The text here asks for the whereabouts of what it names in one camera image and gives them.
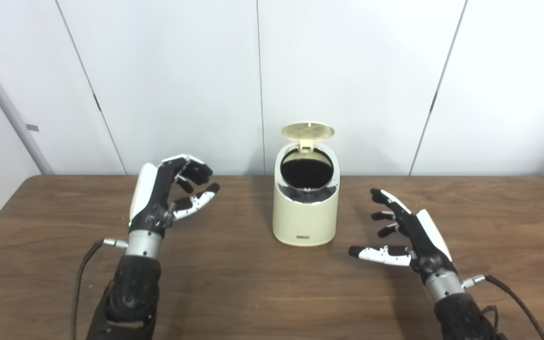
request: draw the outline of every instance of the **robotic finger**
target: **robotic finger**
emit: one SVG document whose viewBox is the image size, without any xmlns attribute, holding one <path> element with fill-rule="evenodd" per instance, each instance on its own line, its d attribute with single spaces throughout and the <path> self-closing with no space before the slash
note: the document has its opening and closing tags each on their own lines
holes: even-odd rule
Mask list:
<svg viewBox="0 0 544 340">
<path fill-rule="evenodd" d="M 175 209 L 173 210 L 174 219 L 181 220 L 184 217 L 188 217 L 193 213 L 196 213 L 207 203 L 209 203 L 219 190 L 220 185 L 218 183 L 213 183 L 207 187 L 207 189 L 199 192 L 198 194 L 173 201 L 171 204 L 175 204 Z"/>
<path fill-rule="evenodd" d="M 410 253 L 405 246 L 383 246 L 383 247 L 361 247 L 351 246 L 348 250 L 350 256 L 379 262 L 389 265 L 401 265 L 408 267 L 410 265 Z"/>
</svg>

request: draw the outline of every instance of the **prosthetic hand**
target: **prosthetic hand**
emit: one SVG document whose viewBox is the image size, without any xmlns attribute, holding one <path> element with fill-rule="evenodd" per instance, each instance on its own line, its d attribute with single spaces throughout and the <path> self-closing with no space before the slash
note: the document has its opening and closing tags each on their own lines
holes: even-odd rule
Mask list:
<svg viewBox="0 0 544 340">
<path fill-rule="evenodd" d="M 207 164 L 190 155 L 165 159 L 158 167 L 147 163 L 140 170 L 129 210 L 128 241 L 103 241 L 105 245 L 125 249 L 125 254 L 93 314 L 88 340 L 149 340 L 153 337 L 161 276 L 157 256 L 165 230 L 174 221 L 199 211 L 220 186 L 213 183 L 203 192 L 168 203 L 170 188 L 178 183 L 184 191 L 192 193 L 188 180 L 202 185 L 212 174 Z"/>
<path fill-rule="evenodd" d="M 465 288 L 485 280 L 479 275 L 460 282 L 451 254 L 434 221 L 426 210 L 417 214 L 388 192 L 371 189 L 373 202 L 384 204 L 390 211 L 371 215 L 373 220 L 393 223 L 378 232 L 383 238 L 399 232 L 408 237 L 408 246 L 360 247 L 349 249 L 351 256 L 390 265 L 404 265 L 421 276 L 435 303 L 434 313 L 442 326 L 444 340 L 505 340 L 502 333 L 483 315 Z"/>
</svg>

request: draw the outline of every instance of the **fingertip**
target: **fingertip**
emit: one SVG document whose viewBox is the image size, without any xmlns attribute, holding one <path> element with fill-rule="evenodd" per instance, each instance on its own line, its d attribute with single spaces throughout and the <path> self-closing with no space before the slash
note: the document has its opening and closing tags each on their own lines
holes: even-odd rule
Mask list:
<svg viewBox="0 0 544 340">
<path fill-rule="evenodd" d="M 348 255 L 358 257 L 360 255 L 360 252 L 362 252 L 362 250 L 365 250 L 365 248 L 366 247 L 363 246 L 351 246 L 348 249 Z"/>
<path fill-rule="evenodd" d="M 221 187 L 218 183 L 212 183 L 205 191 L 213 192 L 214 194 L 217 194 L 218 191 L 220 191 Z"/>
</svg>

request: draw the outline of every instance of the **wooden table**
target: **wooden table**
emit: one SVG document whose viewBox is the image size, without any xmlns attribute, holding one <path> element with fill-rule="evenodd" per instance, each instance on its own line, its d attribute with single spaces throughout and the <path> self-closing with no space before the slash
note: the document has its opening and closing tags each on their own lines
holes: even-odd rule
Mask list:
<svg viewBox="0 0 544 340">
<path fill-rule="evenodd" d="M 343 177 L 337 236 L 298 248 L 274 239 L 271 177 L 217 177 L 222 190 L 177 222 L 162 245 L 156 340 L 437 340 L 439 325 L 419 276 L 348 256 L 379 245 L 370 187 L 413 211 L 428 209 L 460 276 L 492 273 L 544 327 L 544 178 Z M 67 339 L 78 264 L 94 241 L 125 238 L 136 182 L 128 176 L 30 178 L 0 212 L 0 339 Z M 173 193 L 180 196 L 179 189 Z M 387 243 L 401 245 L 399 235 Z M 121 250 L 103 247 L 84 274 L 84 338 Z M 510 340 L 536 340 L 512 299 L 485 283 Z"/>
</svg>

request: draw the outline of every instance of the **trash can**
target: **trash can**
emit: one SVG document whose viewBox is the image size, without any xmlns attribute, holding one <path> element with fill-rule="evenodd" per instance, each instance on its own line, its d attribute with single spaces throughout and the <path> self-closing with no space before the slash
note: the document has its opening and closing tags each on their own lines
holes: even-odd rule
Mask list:
<svg viewBox="0 0 544 340">
<path fill-rule="evenodd" d="M 335 131 L 323 123 L 295 123 L 282 129 L 293 143 L 274 164 L 274 236 L 287 245 L 308 247 L 335 236 L 339 165 L 335 153 L 320 143 Z"/>
</svg>

